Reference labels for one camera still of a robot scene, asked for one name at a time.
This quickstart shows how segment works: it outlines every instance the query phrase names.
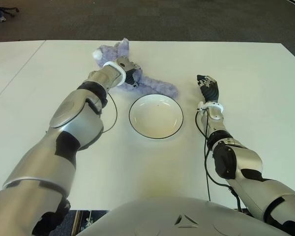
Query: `robotic hand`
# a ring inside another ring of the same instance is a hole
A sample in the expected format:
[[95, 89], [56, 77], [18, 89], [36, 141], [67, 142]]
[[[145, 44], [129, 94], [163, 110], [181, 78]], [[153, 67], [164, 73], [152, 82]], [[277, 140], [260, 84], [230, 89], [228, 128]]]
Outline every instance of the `robotic hand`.
[[206, 102], [200, 102], [196, 119], [203, 126], [207, 147], [213, 151], [216, 172], [255, 218], [295, 235], [295, 191], [262, 177], [261, 158], [234, 139], [223, 124], [217, 82], [210, 76], [198, 75], [197, 79]]
[[66, 198], [76, 152], [100, 137], [108, 91], [131, 78], [135, 68], [126, 57], [110, 61], [61, 103], [45, 136], [24, 155], [0, 191], [0, 236], [44, 235], [61, 223], [70, 208]]

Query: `purple plush toy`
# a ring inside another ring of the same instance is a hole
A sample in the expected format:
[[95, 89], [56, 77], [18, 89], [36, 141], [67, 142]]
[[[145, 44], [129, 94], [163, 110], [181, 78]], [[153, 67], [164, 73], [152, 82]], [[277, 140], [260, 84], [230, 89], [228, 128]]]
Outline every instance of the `purple plush toy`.
[[[96, 60], [97, 64], [100, 67], [108, 61], [115, 61], [121, 56], [129, 57], [129, 41], [124, 38], [120, 43], [117, 43], [115, 46], [100, 46], [95, 52], [93, 52], [93, 57]], [[151, 79], [145, 75], [141, 69], [137, 69], [133, 73], [134, 81], [138, 83], [137, 87], [133, 87], [127, 83], [119, 86], [126, 91], [137, 91], [142, 95], [146, 94], [163, 94], [171, 98], [175, 98], [178, 95], [177, 88], [169, 83]]]

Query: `wire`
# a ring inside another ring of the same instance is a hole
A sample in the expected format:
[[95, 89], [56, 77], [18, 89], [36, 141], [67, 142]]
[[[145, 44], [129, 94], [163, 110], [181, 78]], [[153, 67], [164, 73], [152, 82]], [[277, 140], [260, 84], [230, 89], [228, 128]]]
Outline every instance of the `wire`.
[[103, 133], [106, 133], [106, 132], [109, 131], [109, 130], [111, 130], [111, 129], [115, 126], [115, 124], [116, 124], [116, 122], [117, 122], [117, 118], [118, 118], [118, 110], [117, 110], [116, 103], [115, 103], [113, 97], [112, 97], [109, 93], [108, 93], [108, 95], [110, 96], [110, 98], [111, 98], [112, 101], [113, 101], [113, 104], [114, 104], [114, 107], [115, 107], [115, 110], [116, 110], [116, 118], [115, 118], [115, 121], [114, 121], [113, 125], [112, 125], [109, 129], [103, 131], [102, 134], [103, 134]]
[[210, 196], [210, 189], [209, 189], [209, 184], [208, 184], [208, 178], [213, 182], [215, 183], [216, 185], [218, 186], [222, 186], [222, 187], [226, 187], [230, 190], [230, 192], [234, 195], [234, 197], [236, 198], [236, 201], [237, 201], [237, 208], [238, 208], [238, 211], [239, 212], [242, 212], [242, 209], [241, 209], [241, 206], [240, 206], [240, 199], [239, 199], [239, 196], [238, 194], [235, 192], [235, 190], [227, 185], [227, 184], [222, 184], [222, 183], [218, 183], [216, 182], [212, 177], [211, 175], [209, 174], [208, 170], [207, 170], [207, 158], [208, 158], [208, 155], [210, 153], [210, 149], [208, 149], [206, 151], [206, 148], [207, 148], [207, 128], [208, 128], [208, 112], [206, 110], [206, 134], [204, 134], [202, 132], [202, 130], [199, 128], [198, 126], [198, 122], [197, 122], [197, 117], [198, 117], [198, 113], [196, 113], [196, 117], [195, 117], [195, 121], [196, 121], [196, 126], [197, 128], [199, 129], [199, 131], [203, 134], [203, 136], [205, 137], [205, 146], [204, 146], [204, 152], [205, 152], [205, 171], [206, 171], [206, 186], [207, 186], [207, 194], [208, 194], [208, 198], [209, 198], [209, 201], [211, 201], [211, 196]]
[[210, 150], [207, 151], [207, 154], [206, 154], [206, 148], [207, 148], [207, 127], [208, 127], [208, 113], [207, 113], [207, 110], [206, 110], [206, 135], [205, 135], [205, 147], [204, 147], [204, 152], [205, 152], [205, 169], [206, 169], [206, 187], [207, 187], [207, 195], [208, 195], [208, 200], [211, 202], [211, 195], [210, 195], [210, 187], [209, 187], [209, 184], [208, 184], [208, 171], [207, 171], [207, 168], [206, 168], [206, 161], [207, 161], [207, 156], [210, 152]]

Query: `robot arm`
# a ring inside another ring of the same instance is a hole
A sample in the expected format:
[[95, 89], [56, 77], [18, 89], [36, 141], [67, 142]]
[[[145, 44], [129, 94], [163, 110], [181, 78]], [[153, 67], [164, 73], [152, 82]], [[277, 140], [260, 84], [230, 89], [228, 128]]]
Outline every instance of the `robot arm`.
[[0, 236], [45, 235], [70, 208], [75, 155], [101, 135], [101, 110], [109, 89], [121, 85], [135, 64], [121, 57], [93, 71], [61, 103], [45, 136], [15, 167], [0, 191]]
[[295, 191], [263, 178], [258, 154], [229, 134], [223, 124], [223, 107], [218, 103], [217, 82], [210, 76], [198, 76], [198, 84], [206, 102], [199, 104], [197, 121], [207, 133], [207, 147], [213, 151], [216, 172], [255, 218], [295, 235]]

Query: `gray carpet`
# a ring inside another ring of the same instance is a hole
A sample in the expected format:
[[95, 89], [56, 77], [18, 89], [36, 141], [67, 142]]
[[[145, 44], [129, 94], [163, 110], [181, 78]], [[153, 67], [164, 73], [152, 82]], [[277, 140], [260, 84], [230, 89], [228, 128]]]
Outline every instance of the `gray carpet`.
[[85, 39], [282, 43], [295, 56], [287, 0], [0, 0], [20, 13], [0, 41]]

